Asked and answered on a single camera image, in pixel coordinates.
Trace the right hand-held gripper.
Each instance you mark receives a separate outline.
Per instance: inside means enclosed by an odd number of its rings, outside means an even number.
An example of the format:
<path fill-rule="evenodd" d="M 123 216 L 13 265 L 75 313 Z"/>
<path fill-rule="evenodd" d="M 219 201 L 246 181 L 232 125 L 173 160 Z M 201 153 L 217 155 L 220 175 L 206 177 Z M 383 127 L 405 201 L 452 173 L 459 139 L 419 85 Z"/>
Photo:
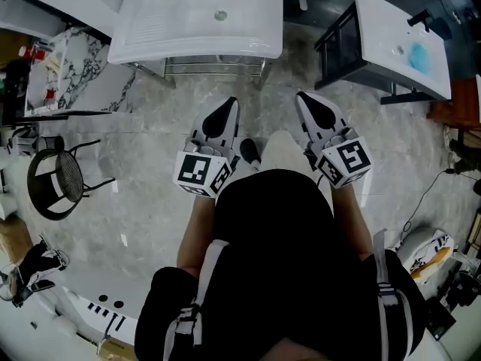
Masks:
<path fill-rule="evenodd" d="M 303 131 L 315 142 L 305 151 L 311 167 L 319 170 L 333 188 L 347 186 L 371 170 L 372 157 L 365 138 L 353 127 L 346 127 L 337 105 L 321 95 L 298 91 L 295 109 Z"/>

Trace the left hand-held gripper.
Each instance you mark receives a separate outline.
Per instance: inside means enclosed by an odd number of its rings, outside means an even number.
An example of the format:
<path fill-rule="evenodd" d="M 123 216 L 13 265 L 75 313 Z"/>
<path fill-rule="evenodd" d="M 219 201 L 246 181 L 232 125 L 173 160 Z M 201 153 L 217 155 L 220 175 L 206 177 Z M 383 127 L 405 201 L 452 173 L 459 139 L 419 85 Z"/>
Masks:
<path fill-rule="evenodd" d="M 240 106 L 236 98 L 222 99 L 210 111 L 199 114 L 177 153 L 173 182 L 195 196 L 216 198 L 231 176 L 234 137 Z"/>

